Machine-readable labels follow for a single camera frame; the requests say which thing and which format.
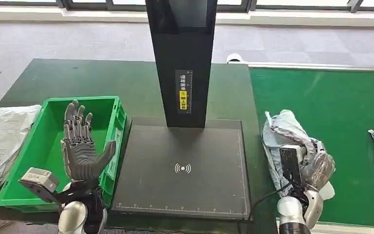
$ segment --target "green plastic crate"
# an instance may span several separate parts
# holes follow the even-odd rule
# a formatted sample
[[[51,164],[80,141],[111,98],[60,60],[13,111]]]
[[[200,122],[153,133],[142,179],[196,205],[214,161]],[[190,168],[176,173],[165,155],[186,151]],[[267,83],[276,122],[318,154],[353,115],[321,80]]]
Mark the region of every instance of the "green plastic crate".
[[[61,192],[70,182],[61,154],[60,141],[63,138],[64,113],[68,104],[77,99],[84,105],[85,115],[92,112],[92,135],[98,155],[104,150],[108,140],[117,141],[117,151],[111,162],[99,177],[102,195],[110,206],[117,174],[118,158],[123,139],[126,114],[117,96],[50,98],[46,100],[32,129],[21,148],[7,180],[0,191],[0,206],[14,208],[25,213],[57,211],[58,205],[39,199],[18,180],[30,167],[49,170],[60,180],[56,188]]]

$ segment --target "green table surface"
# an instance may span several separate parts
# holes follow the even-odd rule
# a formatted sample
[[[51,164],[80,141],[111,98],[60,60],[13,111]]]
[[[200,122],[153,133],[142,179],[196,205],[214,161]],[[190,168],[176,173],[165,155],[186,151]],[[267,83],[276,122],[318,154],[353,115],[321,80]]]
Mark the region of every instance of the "green table surface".
[[[292,110],[336,162],[320,221],[374,226],[374,71],[250,68],[260,127]]]
[[[129,119],[164,117],[154,62],[34,59],[0,101],[0,107],[41,104],[47,98],[118,95]],[[213,64],[207,118],[240,119],[253,201],[274,190],[260,144],[248,67]],[[255,232],[276,233],[274,201],[258,206]],[[57,213],[23,214],[0,207],[0,219],[57,222]],[[236,233],[236,223],[217,220],[110,215],[107,226],[125,229]]]

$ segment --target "robotic hand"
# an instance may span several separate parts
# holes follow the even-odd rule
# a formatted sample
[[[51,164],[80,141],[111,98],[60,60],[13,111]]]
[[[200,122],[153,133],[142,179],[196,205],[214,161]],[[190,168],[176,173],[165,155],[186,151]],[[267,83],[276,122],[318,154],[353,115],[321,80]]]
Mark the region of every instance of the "robotic hand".
[[[116,142],[109,141],[98,156],[91,135],[89,113],[77,100],[65,111],[64,138],[61,140],[64,168],[71,182],[63,192],[55,188],[59,181],[46,170],[30,168],[19,182],[46,202],[60,204],[60,234],[99,234],[107,221],[98,177],[115,154]]]
[[[305,156],[306,148],[285,145],[280,148],[283,176],[293,189],[278,202],[280,234],[310,234],[319,220],[323,199],[319,190],[335,171],[335,162],[327,154],[322,142],[313,142],[317,153]]]
[[[84,106],[77,100],[70,103],[65,111],[64,138],[61,140],[64,167],[72,181],[98,179],[102,170],[114,156],[116,143],[111,140],[105,151],[98,156],[91,136],[92,113],[84,120]]]

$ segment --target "robot finger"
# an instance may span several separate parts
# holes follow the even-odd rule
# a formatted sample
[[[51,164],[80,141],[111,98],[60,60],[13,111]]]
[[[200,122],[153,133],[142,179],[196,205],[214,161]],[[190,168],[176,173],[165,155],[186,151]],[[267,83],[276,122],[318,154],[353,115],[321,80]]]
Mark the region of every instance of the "robot finger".
[[[76,115],[75,105],[74,105],[74,103],[71,102],[67,106],[67,109],[65,110],[64,120],[65,121],[73,121],[75,115]]]
[[[64,124],[64,137],[66,139],[70,140],[71,139],[71,134],[72,134],[72,130],[71,130],[69,124],[65,123]]]
[[[85,118],[85,126],[86,126],[86,135],[88,137],[88,139],[91,139],[92,138],[92,134],[91,134],[91,121],[93,119],[93,114],[92,113],[88,113],[87,117]]]
[[[77,112],[77,116],[80,118],[84,118],[85,106],[80,106]]]

